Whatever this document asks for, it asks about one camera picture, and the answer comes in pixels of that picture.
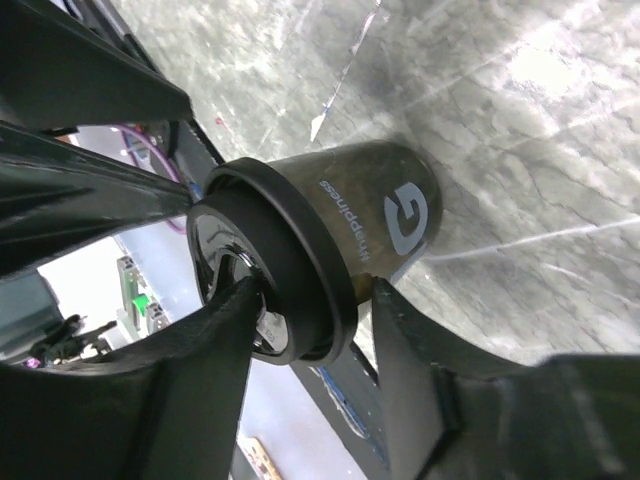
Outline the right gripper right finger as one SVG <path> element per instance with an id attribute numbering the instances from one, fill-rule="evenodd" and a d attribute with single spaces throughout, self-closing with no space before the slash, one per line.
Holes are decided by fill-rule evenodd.
<path id="1" fill-rule="evenodd" d="M 635 479 L 639 359 L 493 355 L 372 284 L 381 410 L 396 479 Z"/>

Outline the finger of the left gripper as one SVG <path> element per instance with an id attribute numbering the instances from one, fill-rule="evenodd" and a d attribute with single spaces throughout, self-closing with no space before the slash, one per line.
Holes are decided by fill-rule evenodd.
<path id="1" fill-rule="evenodd" d="M 1 276 L 185 214 L 187 188 L 46 135 L 1 125 Z"/>
<path id="2" fill-rule="evenodd" d="M 43 131 L 192 115 L 183 90 L 53 3 L 2 2 L 2 120 Z"/>

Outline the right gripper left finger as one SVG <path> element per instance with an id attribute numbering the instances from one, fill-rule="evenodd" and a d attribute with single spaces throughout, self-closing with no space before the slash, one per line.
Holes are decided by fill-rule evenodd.
<path id="1" fill-rule="evenodd" d="M 101 357 L 1 368 L 5 479 L 224 479 L 262 309 L 250 278 Z"/>

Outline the black coffee cup lid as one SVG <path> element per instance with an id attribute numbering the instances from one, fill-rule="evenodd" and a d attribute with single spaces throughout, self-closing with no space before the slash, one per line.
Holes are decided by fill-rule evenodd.
<path id="1" fill-rule="evenodd" d="M 327 365 L 351 343 L 357 306 L 351 277 L 320 216 L 271 165 L 241 158 L 214 168 L 187 215 L 200 297 L 244 276 L 257 280 L 266 313 L 282 318 L 286 344 L 257 359 Z"/>

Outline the dark transparent coffee cup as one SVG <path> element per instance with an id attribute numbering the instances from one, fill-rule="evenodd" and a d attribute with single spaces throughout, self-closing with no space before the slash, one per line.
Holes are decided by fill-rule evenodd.
<path id="1" fill-rule="evenodd" d="M 397 280 L 439 231 L 437 178 L 424 157 L 401 143 L 361 142 L 269 166 L 311 204 L 352 276 Z"/>

